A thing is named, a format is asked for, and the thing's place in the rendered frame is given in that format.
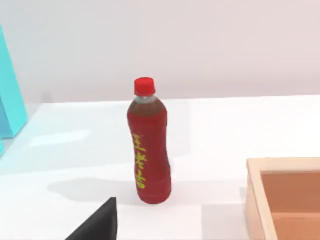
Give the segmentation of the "light blue rack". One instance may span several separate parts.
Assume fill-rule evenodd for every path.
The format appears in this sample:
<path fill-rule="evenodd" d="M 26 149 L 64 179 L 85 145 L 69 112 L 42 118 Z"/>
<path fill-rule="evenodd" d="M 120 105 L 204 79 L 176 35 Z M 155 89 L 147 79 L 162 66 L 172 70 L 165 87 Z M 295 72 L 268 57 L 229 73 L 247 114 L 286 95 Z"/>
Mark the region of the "light blue rack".
<path fill-rule="evenodd" d="M 14 138 L 27 121 L 26 106 L 0 25 L 0 156 L 5 151 L 3 140 Z"/>

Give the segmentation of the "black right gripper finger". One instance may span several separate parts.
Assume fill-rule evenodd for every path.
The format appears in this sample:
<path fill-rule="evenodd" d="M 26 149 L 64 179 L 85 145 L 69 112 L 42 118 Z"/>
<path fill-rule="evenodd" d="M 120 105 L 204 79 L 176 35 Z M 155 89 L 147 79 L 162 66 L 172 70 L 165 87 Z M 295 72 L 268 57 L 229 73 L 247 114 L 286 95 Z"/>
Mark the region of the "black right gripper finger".
<path fill-rule="evenodd" d="M 65 240 L 117 240 L 117 199 L 110 197 Z"/>

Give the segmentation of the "red bottle with yellow lettering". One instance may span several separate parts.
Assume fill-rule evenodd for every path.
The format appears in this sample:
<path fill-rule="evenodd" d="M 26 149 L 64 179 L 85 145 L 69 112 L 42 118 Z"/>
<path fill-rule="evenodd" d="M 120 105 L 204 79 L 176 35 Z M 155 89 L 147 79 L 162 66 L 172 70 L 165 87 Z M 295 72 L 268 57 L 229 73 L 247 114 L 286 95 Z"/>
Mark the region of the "red bottle with yellow lettering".
<path fill-rule="evenodd" d="M 147 204 L 164 202 L 171 194 L 171 167 L 167 152 L 167 109 L 155 95 L 151 77 L 133 82 L 134 98 L 127 123 L 134 151 L 134 177 L 139 198 Z"/>

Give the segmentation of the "shallow salmon-coloured box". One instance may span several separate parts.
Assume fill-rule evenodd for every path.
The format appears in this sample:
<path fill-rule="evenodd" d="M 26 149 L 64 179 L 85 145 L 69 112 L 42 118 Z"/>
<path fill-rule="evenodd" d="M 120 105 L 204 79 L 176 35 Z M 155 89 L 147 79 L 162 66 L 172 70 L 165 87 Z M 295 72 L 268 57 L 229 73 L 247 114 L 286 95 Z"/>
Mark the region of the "shallow salmon-coloured box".
<path fill-rule="evenodd" d="M 320 240 L 320 157 L 249 158 L 249 240 Z"/>

